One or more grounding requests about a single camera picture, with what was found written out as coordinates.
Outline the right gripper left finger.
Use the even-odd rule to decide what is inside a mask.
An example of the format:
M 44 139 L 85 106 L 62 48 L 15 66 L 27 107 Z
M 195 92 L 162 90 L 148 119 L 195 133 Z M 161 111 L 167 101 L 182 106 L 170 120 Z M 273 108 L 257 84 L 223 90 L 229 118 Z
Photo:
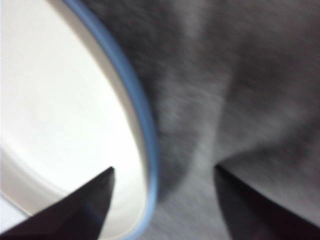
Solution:
M 0 235 L 2 240 L 96 240 L 111 204 L 115 170 L 89 182 Z

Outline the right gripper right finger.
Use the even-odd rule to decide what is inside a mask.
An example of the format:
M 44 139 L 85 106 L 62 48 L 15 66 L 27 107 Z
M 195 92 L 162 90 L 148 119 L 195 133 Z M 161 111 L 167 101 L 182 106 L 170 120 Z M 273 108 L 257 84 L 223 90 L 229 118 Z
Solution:
M 214 167 L 218 205 L 233 240 L 318 240 L 320 228 Z

